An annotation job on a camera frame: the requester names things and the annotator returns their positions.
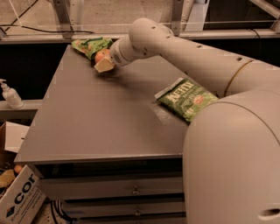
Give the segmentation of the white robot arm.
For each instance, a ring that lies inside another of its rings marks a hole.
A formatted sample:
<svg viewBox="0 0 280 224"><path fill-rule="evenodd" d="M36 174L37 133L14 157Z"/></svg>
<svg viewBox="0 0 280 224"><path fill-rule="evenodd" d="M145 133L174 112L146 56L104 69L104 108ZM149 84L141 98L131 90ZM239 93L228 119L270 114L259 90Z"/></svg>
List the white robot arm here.
<svg viewBox="0 0 280 224"><path fill-rule="evenodd" d="M280 70L135 20L110 49L118 66L160 56L217 94L187 128L187 224L280 224Z"/></svg>

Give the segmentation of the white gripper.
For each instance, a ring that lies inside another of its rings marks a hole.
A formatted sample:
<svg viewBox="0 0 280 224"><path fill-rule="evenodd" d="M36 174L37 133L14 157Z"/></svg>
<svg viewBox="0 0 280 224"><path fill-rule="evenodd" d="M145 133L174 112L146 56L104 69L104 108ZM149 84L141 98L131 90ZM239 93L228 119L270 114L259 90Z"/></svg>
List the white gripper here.
<svg viewBox="0 0 280 224"><path fill-rule="evenodd" d="M115 64L123 67L131 62L131 43L128 38L119 38L110 47L110 58L103 58L99 60L94 68L98 73L103 73L112 70Z"/></svg>

